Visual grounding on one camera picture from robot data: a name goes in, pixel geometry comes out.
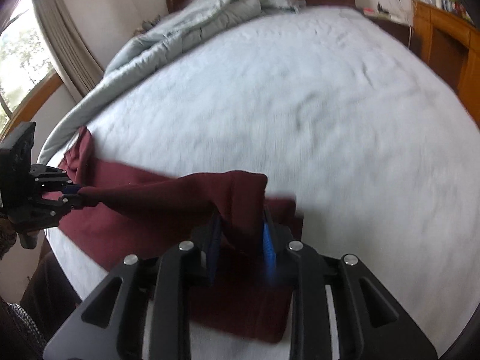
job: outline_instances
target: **beige curtain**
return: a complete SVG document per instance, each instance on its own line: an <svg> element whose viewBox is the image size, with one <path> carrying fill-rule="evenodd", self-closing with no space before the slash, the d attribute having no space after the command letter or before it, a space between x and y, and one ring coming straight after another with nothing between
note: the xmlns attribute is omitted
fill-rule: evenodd
<svg viewBox="0 0 480 360"><path fill-rule="evenodd" d="M32 0L52 64L78 103L97 85L103 70L83 42L63 0Z"/></svg>

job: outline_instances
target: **metal screw head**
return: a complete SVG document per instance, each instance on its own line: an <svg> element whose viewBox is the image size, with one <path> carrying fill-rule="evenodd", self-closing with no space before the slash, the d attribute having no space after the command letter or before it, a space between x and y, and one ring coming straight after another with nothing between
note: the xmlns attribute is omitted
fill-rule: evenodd
<svg viewBox="0 0 480 360"><path fill-rule="evenodd" d="M138 256L136 254L129 254L127 257L123 259L123 263L126 266L135 265L138 262Z"/></svg>
<svg viewBox="0 0 480 360"><path fill-rule="evenodd" d="M348 266L356 266L359 259L356 255L354 254L347 254L345 255L345 257L343 258L343 261L345 262L345 264L347 264Z"/></svg>
<svg viewBox="0 0 480 360"><path fill-rule="evenodd" d="M291 251L300 251L303 249L303 244L300 241L291 241L289 243L289 249Z"/></svg>
<svg viewBox="0 0 480 360"><path fill-rule="evenodd" d="M181 251L189 251L194 247L194 243L192 241L182 241L178 244L178 248Z"/></svg>

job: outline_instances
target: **maroon towel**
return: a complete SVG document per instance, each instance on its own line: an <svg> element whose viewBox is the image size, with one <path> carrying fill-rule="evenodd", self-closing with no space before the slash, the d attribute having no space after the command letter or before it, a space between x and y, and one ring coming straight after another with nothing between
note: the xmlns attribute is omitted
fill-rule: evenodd
<svg viewBox="0 0 480 360"><path fill-rule="evenodd" d="M208 223L215 207L224 220L217 276L212 288L190 291L190 317L206 326L248 338L278 342L283 335L291 289L270 289L255 278L262 268L262 213L296 239L302 219L291 199L265 199L267 177L242 171L170 178L94 156L86 127L60 168L79 193L100 202L72 211L59 228L88 256L110 270L128 254L159 256Z"/></svg>

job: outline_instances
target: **wire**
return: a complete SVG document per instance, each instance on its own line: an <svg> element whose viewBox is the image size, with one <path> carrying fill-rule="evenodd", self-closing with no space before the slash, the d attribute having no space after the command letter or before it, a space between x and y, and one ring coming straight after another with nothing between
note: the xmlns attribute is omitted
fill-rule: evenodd
<svg viewBox="0 0 480 360"><path fill-rule="evenodd" d="M410 46L412 44L412 26L409 26L409 50L410 50Z"/></svg>

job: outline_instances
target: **mattress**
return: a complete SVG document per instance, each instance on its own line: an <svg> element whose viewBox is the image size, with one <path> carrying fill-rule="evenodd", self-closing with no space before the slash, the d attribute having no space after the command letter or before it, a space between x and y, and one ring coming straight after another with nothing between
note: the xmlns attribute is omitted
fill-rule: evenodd
<svg viewBox="0 0 480 360"><path fill-rule="evenodd" d="M479 303L478 128L440 78L354 10L313 7L220 33L87 126L104 160L175 176L265 173L267 194L296 196L303 241L359 256L439 355ZM85 298L106 272L57 228L46 236ZM194 359L290 350L197 325L191 340Z"/></svg>

